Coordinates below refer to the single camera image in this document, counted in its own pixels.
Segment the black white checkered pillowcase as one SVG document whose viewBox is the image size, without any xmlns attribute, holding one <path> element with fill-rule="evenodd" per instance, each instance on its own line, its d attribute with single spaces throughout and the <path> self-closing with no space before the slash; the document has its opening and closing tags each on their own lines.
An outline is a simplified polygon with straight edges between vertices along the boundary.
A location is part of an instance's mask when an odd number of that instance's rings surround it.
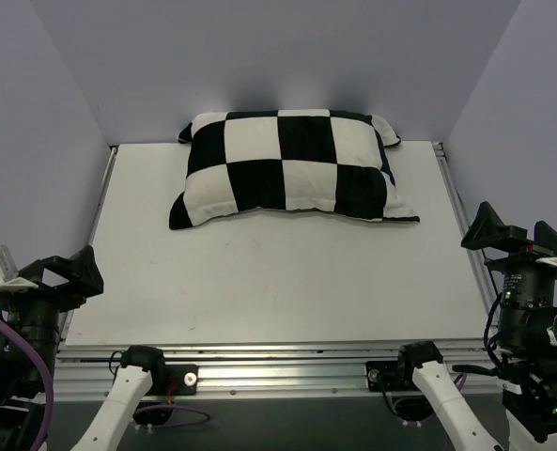
<svg viewBox="0 0 557 451">
<path fill-rule="evenodd" d="M 304 109 L 204 113 L 179 134 L 190 148 L 168 226 L 181 230 L 249 210 L 335 213 L 366 222 L 420 218 L 397 193 L 382 117 Z"/>
</svg>

